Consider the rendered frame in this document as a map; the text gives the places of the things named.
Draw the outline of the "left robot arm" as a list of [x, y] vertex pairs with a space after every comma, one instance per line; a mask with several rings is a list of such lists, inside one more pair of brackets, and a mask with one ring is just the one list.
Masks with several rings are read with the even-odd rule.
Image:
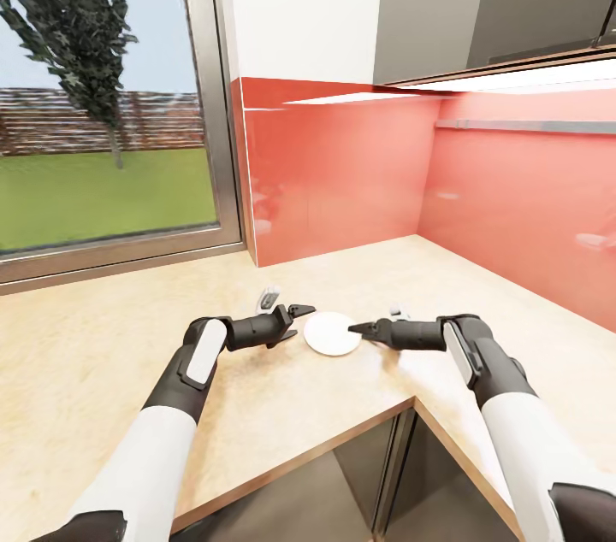
[[169, 542], [187, 459], [217, 358], [228, 351], [275, 348], [298, 334], [292, 322], [316, 306], [277, 304], [264, 288], [254, 317], [203, 318], [186, 330], [162, 378], [98, 475], [58, 529], [30, 542]]

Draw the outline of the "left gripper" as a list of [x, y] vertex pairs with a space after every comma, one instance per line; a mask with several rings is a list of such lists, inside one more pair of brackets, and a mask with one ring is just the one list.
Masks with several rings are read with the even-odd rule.
[[292, 304], [287, 309], [285, 304], [277, 304], [270, 314], [248, 317], [252, 327], [252, 346], [275, 348], [276, 343], [298, 334], [298, 330], [288, 329], [296, 318], [316, 311], [316, 306]]

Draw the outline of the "saucer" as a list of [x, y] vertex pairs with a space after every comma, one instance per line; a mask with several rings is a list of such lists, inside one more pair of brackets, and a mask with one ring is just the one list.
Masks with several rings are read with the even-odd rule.
[[326, 355], [344, 355], [357, 348], [361, 333], [349, 332], [349, 325], [357, 323], [335, 312], [314, 315], [304, 327], [305, 341], [315, 350]]

